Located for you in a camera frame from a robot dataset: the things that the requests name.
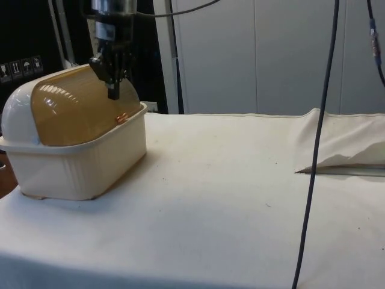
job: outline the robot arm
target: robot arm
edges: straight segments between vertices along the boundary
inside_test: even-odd
[[[120,82],[132,65],[132,33],[137,0],[91,0],[95,12],[98,53],[90,66],[108,88],[108,98],[119,99]]]

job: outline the amber plastic lid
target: amber plastic lid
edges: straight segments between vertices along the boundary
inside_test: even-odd
[[[106,134],[141,105],[126,79],[120,84],[120,99],[108,99],[104,82],[86,66],[40,81],[32,91],[31,108],[43,145],[73,146]]]

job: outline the grey cable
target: grey cable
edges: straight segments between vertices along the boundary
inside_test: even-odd
[[[176,15],[181,15],[181,14],[186,14],[186,13],[197,11],[199,9],[202,9],[202,8],[208,7],[212,4],[215,4],[219,1],[221,1],[221,0],[213,0],[211,2],[204,4],[204,5],[201,5],[201,6],[189,9],[189,10],[180,11],[180,12],[167,13],[167,14],[146,14],[146,13],[142,13],[142,12],[137,12],[136,15],[139,17],[144,17],[144,18],[160,18],[160,17],[176,16]]]

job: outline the black cable on table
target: black cable on table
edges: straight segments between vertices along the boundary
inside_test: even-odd
[[[137,12],[136,15],[138,15],[140,17],[146,17],[146,18],[160,18],[160,17],[176,16],[176,15],[181,15],[181,14],[186,14],[186,13],[197,11],[199,9],[202,9],[202,8],[208,7],[208,6],[212,5],[212,4],[215,4],[215,3],[219,2],[219,1],[221,1],[221,0],[213,0],[211,2],[208,2],[208,3],[204,4],[204,5],[201,5],[201,6],[189,9],[189,10],[180,11],[180,12],[167,13],[167,14],[155,14],[155,15],[154,14],[145,14],[145,13]]]
[[[333,16],[333,29],[332,29],[332,33],[331,33],[330,50],[329,50],[329,56],[328,56],[327,68],[326,68],[326,74],[325,74],[325,80],[324,80],[324,90],[322,93],[321,108],[319,111],[317,132],[316,132],[316,136],[315,136],[312,172],[310,175],[309,192],[307,194],[306,210],[305,210],[305,216],[304,216],[304,220],[303,220],[300,251],[298,253],[297,268],[295,270],[295,276],[294,276],[294,280],[293,280],[292,289],[297,289],[298,279],[300,277],[302,260],[303,260],[303,253],[304,253],[304,248],[305,248],[307,224],[309,222],[310,208],[312,206],[313,189],[314,189],[315,175],[316,175],[316,171],[317,171],[319,140],[321,138],[322,124],[324,122],[324,114],[325,114],[327,92],[328,92],[328,87],[329,87],[331,64],[333,62],[334,47],[336,45],[338,12],[339,12],[339,0],[335,0],[335,2],[334,2],[334,16]]]

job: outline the black cable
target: black cable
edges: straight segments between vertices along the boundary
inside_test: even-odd
[[[373,9],[372,9],[372,1],[366,0],[366,3],[368,3],[368,12],[369,12],[369,18],[370,18],[370,26],[371,26],[371,44],[372,44],[372,51],[373,56],[377,65],[378,74],[380,76],[381,82],[383,83],[383,86],[385,87],[385,78],[383,69],[381,67],[381,49],[380,49],[380,42],[378,41],[378,34],[377,34],[377,27],[375,24],[375,20],[373,17]]]
[[[312,206],[313,189],[314,189],[315,175],[316,175],[316,171],[317,171],[319,140],[321,138],[322,124],[324,122],[324,114],[325,114],[327,92],[328,92],[328,87],[329,87],[331,64],[333,62],[334,47],[336,45],[338,12],[339,12],[339,0],[335,0],[335,2],[334,2],[334,15],[333,15],[333,29],[332,29],[332,32],[331,32],[330,50],[329,50],[329,56],[328,56],[328,61],[327,61],[325,81],[324,81],[324,91],[322,93],[321,108],[320,108],[320,111],[319,111],[319,119],[318,119],[318,125],[317,125],[317,132],[316,132],[316,135],[315,135],[312,172],[311,172],[311,175],[310,175],[309,192],[307,194],[306,210],[305,210],[305,216],[304,216],[304,220],[303,220],[303,227],[302,227],[302,234],[301,234],[301,243],[300,243],[300,251],[298,253],[297,268],[295,269],[295,276],[294,276],[294,280],[293,280],[292,289],[296,289],[297,288],[298,279],[300,277],[303,253],[304,253],[304,248],[305,248],[307,224],[309,222],[310,208]]]
[[[201,5],[201,6],[189,9],[189,10],[180,11],[180,12],[167,13],[167,14],[156,14],[156,15],[137,12],[136,15],[138,15],[140,17],[146,17],[146,18],[170,17],[170,16],[175,16],[175,15],[181,15],[181,14],[186,14],[186,13],[194,12],[194,11],[197,11],[199,9],[208,7],[208,6],[212,5],[212,4],[215,4],[215,3],[219,2],[219,1],[221,1],[221,0],[213,0],[211,2],[208,2],[208,3],[204,4],[204,5]]]
[[[385,86],[385,78],[384,78],[384,73],[381,65],[378,65],[377,69],[378,69],[378,74],[380,75],[381,82],[383,83],[383,86]]]
[[[366,2],[368,3],[369,17],[370,17],[370,19],[373,19],[372,1],[371,0],[366,0]]]

